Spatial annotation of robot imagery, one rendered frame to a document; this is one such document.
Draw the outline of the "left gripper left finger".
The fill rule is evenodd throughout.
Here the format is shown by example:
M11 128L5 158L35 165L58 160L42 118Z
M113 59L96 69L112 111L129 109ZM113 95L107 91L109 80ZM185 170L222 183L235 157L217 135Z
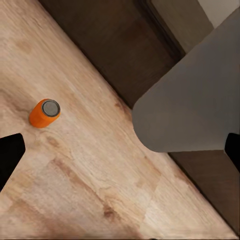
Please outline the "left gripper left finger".
M26 152L21 133L0 138L0 192Z

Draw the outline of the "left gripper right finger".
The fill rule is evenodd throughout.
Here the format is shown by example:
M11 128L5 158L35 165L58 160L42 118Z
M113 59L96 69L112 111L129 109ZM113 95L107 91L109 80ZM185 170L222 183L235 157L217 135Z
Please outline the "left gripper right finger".
M224 151L240 172L240 135L229 133L225 142Z

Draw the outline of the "trash can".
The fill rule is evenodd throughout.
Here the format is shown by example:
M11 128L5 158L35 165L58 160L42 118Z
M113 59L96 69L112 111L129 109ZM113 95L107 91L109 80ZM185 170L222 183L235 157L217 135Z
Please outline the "trash can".
M240 135L240 6L131 108L140 142L155 153L225 150Z

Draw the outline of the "can of soda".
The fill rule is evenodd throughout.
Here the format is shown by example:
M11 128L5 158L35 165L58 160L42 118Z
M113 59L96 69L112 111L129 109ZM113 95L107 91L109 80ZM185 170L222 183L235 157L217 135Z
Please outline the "can of soda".
M29 122L36 128L44 128L57 120L61 114L59 103L53 99L44 99L30 111Z

